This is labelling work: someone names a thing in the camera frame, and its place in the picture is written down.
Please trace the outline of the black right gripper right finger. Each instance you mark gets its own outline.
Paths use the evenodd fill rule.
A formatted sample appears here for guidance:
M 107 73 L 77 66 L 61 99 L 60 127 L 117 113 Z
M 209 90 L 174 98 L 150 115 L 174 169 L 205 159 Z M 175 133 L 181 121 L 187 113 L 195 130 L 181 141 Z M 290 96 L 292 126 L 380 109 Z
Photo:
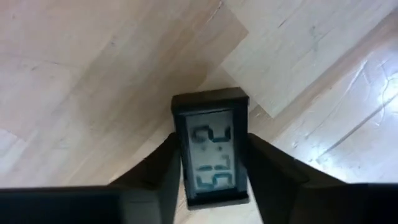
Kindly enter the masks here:
M 252 133 L 247 172 L 264 223 L 397 223 L 397 184 L 348 184 Z

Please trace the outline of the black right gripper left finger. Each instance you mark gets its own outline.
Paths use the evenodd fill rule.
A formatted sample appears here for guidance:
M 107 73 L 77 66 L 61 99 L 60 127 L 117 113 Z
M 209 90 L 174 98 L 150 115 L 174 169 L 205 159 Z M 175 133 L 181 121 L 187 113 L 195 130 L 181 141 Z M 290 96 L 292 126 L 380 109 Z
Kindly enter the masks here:
M 175 133 L 108 185 L 1 190 L 1 223 L 172 223 L 180 185 Z

